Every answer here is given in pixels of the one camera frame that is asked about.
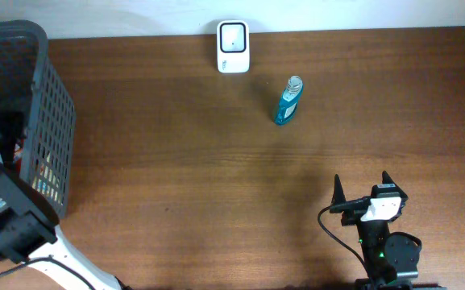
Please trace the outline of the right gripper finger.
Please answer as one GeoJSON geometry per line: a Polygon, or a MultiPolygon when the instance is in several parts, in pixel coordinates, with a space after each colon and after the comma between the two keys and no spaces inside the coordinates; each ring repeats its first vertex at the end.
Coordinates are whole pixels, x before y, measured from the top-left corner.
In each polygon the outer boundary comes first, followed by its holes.
{"type": "Polygon", "coordinates": [[[344,204],[346,202],[346,197],[343,191],[343,186],[341,184],[341,180],[338,174],[334,175],[334,191],[331,200],[332,206],[337,206],[344,204]]]}
{"type": "Polygon", "coordinates": [[[393,179],[386,171],[382,171],[382,183],[383,184],[395,184],[393,179]]]}

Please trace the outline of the blue mouthwash bottle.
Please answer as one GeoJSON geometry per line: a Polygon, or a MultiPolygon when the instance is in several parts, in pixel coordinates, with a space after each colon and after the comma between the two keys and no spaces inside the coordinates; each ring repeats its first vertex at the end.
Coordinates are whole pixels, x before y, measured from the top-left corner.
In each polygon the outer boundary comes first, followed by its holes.
{"type": "Polygon", "coordinates": [[[303,80],[299,76],[291,76],[277,105],[274,117],[276,125],[283,126],[293,118],[303,90],[303,80]]]}

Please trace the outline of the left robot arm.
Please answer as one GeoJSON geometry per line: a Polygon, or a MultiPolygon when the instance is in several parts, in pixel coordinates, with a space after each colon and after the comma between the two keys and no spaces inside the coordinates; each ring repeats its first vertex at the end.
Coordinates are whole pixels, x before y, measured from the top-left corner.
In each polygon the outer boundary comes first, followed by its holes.
{"type": "Polygon", "coordinates": [[[87,259],[60,228],[60,219],[45,197],[5,168],[0,155],[0,261],[33,268],[64,289],[124,289],[117,277],[87,259]]]}

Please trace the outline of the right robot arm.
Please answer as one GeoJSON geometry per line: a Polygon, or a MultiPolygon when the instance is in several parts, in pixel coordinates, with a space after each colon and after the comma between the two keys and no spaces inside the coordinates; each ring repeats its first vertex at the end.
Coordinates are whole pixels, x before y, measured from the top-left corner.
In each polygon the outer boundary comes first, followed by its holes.
{"type": "Polygon", "coordinates": [[[408,195],[382,172],[382,181],[371,194],[347,200],[339,176],[334,177],[330,213],[342,215],[343,226],[355,226],[366,279],[355,281],[357,289],[411,289],[418,277],[421,240],[411,234],[391,232],[388,224],[402,215],[408,195]]]}

